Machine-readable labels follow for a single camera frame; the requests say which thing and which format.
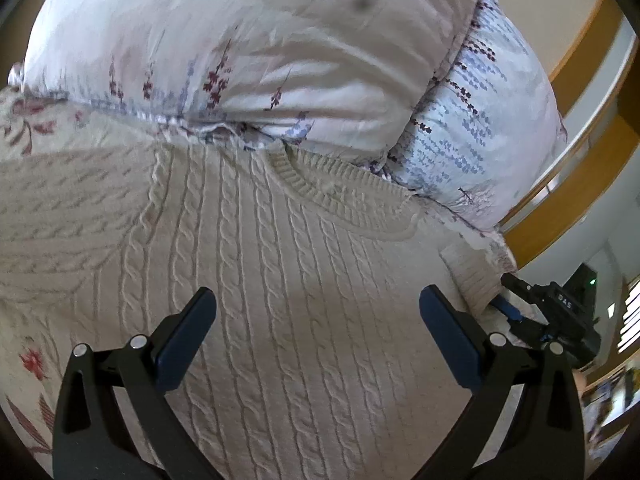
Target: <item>floral pillowcase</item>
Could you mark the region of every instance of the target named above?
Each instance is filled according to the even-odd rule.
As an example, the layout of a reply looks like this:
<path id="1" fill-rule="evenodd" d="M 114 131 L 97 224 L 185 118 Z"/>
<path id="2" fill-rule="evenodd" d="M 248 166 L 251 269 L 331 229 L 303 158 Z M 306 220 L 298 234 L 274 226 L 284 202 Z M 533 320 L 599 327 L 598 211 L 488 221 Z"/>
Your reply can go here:
<path id="1" fill-rule="evenodd" d="M 565 143 L 538 58 L 498 1 L 480 0 L 453 67 L 416 107 L 384 171 L 490 230 Z"/>
<path id="2" fill-rule="evenodd" d="M 151 121 L 384 159 L 475 0 L 46 0 L 21 83 Z"/>

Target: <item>cable knit pattern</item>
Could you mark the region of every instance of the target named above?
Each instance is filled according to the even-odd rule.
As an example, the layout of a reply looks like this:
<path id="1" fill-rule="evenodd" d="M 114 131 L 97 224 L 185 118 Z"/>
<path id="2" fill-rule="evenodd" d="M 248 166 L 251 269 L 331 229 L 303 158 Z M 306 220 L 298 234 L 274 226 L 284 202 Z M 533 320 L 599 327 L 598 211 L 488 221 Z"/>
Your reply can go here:
<path id="1" fill-rule="evenodd" d="M 76 342 L 150 333 L 203 285 L 218 317 L 168 402 L 228 480 L 408 480 L 468 399 L 417 304 L 462 306 L 438 255 L 460 236 L 367 171 L 146 142 L 0 162 L 0 194 L 0 400 L 30 420 Z"/>
<path id="2" fill-rule="evenodd" d="M 322 382 L 327 395 L 331 398 L 331 413 L 336 421 L 335 430 L 342 449 L 344 465 L 349 472 L 349 478 L 353 478 L 357 472 L 362 471 L 362 450 L 356 437 L 353 413 L 351 413 L 344 380 L 337 361 L 334 336 L 331 334 L 326 312 L 327 305 L 322 297 L 316 299 L 324 303 L 324 310 L 314 311 L 309 304 L 309 299 L 313 298 L 314 294 L 322 293 L 318 262 L 302 206 L 291 199 L 287 200 L 287 206 L 290 211 L 290 226 L 296 243 L 306 309 L 317 348 L 316 357 L 322 371 Z"/>
<path id="3" fill-rule="evenodd" d="M 264 168 L 252 164 L 252 174 L 255 175 L 256 183 L 260 265 L 263 269 L 264 288 L 268 291 L 269 322 L 290 409 L 290 422 L 296 433 L 296 450 L 305 478 L 325 478 L 326 469 L 319 447 L 318 427 L 310 409 L 307 385 L 300 369 L 290 305 L 284 294 L 284 276 L 282 270 L 279 270 L 282 269 L 282 258 L 278 248 L 278 235 L 273 228 L 273 194 Z"/>
<path id="4" fill-rule="evenodd" d="M 234 375 L 234 387 L 241 405 L 241 423 L 246 431 L 256 478 L 279 478 L 274 460 L 273 437 L 265 414 L 262 385 L 255 366 L 254 350 L 246 317 L 244 283 L 239 268 L 238 170 L 236 155 L 220 164 L 220 216 L 218 232 L 218 283 L 220 321 L 226 358 Z"/>

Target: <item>floral print fabric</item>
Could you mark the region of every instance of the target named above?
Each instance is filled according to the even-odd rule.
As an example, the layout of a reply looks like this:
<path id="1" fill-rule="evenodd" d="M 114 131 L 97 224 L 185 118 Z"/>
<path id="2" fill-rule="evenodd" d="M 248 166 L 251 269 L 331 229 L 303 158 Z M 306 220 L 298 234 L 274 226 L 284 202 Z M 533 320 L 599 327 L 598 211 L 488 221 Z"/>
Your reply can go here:
<path id="1" fill-rule="evenodd" d="M 51 471 L 57 381 L 50 380 L 50 362 L 37 330 L 26 316 L 0 308 L 0 408 L 33 457 Z"/>
<path id="2" fill-rule="evenodd" d="M 46 0 L 23 89 L 383 160 L 475 0 Z"/>
<path id="3" fill-rule="evenodd" d="M 281 143 L 246 123 L 156 120 L 151 123 L 71 101 L 36 98 L 19 88 L 7 87 L 0 90 L 0 160 L 155 140 L 242 150 L 260 150 L 273 142 Z M 287 142 L 298 144 L 312 125 L 304 113 L 299 114 Z"/>
<path id="4" fill-rule="evenodd" d="M 487 230 L 565 142 L 540 62 L 498 1 L 480 0 L 453 67 L 416 107 L 385 172 Z"/>

